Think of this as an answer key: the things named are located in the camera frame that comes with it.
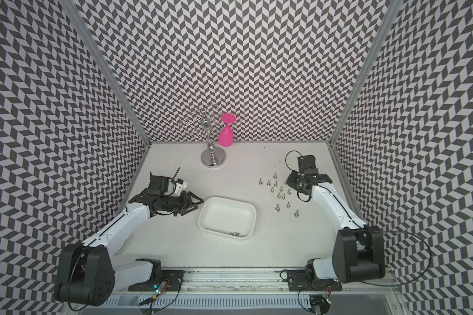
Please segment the white rectangular storage tray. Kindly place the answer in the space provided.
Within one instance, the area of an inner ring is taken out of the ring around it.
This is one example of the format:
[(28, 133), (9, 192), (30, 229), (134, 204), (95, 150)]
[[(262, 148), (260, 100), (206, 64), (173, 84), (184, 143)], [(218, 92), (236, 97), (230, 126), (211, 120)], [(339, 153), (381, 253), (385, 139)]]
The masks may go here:
[[(198, 227), (205, 232), (246, 240), (254, 232), (256, 219), (257, 210), (251, 203), (214, 196), (204, 202)], [(231, 236), (231, 232), (240, 235)]]

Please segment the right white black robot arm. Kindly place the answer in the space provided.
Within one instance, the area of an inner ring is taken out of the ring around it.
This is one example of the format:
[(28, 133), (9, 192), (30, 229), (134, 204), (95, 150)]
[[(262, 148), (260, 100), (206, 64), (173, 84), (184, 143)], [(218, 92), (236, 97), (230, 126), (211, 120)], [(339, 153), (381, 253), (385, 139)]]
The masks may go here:
[(332, 179), (320, 174), (313, 155), (297, 158), (285, 184), (297, 196), (307, 196), (329, 221), (335, 234), (330, 257), (311, 259), (306, 272), (313, 279), (345, 283), (377, 280), (385, 276), (383, 232), (361, 219), (337, 193)]

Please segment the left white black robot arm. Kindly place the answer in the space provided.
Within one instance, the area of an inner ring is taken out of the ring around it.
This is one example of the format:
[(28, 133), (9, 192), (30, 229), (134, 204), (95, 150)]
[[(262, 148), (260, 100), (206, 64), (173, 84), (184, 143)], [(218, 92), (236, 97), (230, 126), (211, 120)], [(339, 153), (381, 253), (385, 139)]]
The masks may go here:
[(162, 278), (159, 260), (136, 259), (130, 265), (115, 267), (112, 258), (149, 219), (184, 216), (197, 210), (204, 200), (186, 187), (181, 179), (151, 175), (148, 186), (132, 197), (109, 224), (84, 241), (68, 244), (59, 255), (55, 300), (98, 307), (112, 293), (128, 287), (141, 286), (161, 293), (167, 282)]

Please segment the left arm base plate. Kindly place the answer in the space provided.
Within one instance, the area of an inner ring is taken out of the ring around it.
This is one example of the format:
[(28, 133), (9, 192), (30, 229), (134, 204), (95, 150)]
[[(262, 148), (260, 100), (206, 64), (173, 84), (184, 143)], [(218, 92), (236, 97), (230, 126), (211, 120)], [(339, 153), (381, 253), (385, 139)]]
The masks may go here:
[(146, 282), (137, 283), (128, 287), (128, 291), (156, 291), (162, 282), (167, 283), (169, 292), (178, 292), (181, 290), (184, 281), (185, 271), (180, 269), (163, 270), (159, 277), (149, 279)]

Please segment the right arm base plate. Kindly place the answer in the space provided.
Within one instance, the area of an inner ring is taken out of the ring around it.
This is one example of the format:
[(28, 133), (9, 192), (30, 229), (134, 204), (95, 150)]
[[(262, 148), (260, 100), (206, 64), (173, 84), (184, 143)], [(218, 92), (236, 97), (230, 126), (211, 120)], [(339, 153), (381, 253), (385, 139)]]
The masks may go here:
[(287, 283), (290, 292), (299, 292), (300, 290), (342, 291), (342, 284), (333, 279), (319, 279), (315, 276), (308, 276), (305, 270), (284, 270), (281, 272), (281, 278)]

